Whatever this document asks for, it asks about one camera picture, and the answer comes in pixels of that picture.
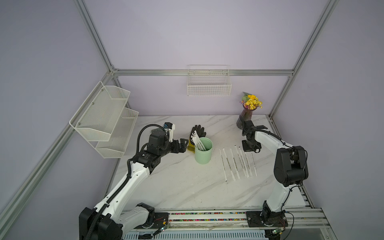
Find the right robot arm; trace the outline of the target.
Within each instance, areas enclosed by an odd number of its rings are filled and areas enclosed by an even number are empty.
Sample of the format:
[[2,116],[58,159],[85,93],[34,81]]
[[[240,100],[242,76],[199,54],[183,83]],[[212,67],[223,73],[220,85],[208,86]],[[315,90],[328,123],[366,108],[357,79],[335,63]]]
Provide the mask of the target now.
[[277,184],[264,201],[260,214],[261,223],[271,227],[285,216],[286,203],[294,188],[303,184],[309,176],[308,152],[301,146],[293,146],[278,135],[268,131],[264,125],[255,126],[252,121],[240,120],[245,152],[257,152],[266,147],[275,156],[273,168]]

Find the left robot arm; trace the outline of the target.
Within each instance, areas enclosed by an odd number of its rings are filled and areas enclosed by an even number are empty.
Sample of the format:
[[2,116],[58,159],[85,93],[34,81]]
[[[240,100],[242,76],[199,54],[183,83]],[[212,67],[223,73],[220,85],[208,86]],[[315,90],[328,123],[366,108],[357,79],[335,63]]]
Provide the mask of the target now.
[[174,140],[175,125],[166,122],[162,126],[150,124],[140,130],[153,127],[149,140],[143,146],[137,138],[135,155],[127,161],[127,173],[119,183],[94,208],[84,208],[79,215],[81,240],[120,240],[136,227],[149,228],[154,223],[155,209],[139,203],[127,213],[123,210],[135,190],[147,179],[167,154],[184,153],[189,141]]

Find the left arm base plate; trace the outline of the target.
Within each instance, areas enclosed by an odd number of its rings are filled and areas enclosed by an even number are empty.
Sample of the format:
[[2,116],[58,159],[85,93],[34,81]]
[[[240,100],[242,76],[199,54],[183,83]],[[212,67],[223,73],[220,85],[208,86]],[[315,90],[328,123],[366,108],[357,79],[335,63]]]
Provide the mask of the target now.
[[169,213],[154,212],[150,214],[143,225],[135,227],[136,229],[159,229],[169,222]]

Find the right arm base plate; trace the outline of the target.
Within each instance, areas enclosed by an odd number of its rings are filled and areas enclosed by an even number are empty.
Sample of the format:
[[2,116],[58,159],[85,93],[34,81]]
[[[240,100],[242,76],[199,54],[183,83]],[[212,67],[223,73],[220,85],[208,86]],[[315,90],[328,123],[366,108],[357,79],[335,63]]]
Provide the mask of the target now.
[[250,228],[287,227],[288,222],[283,212],[247,211],[246,220]]

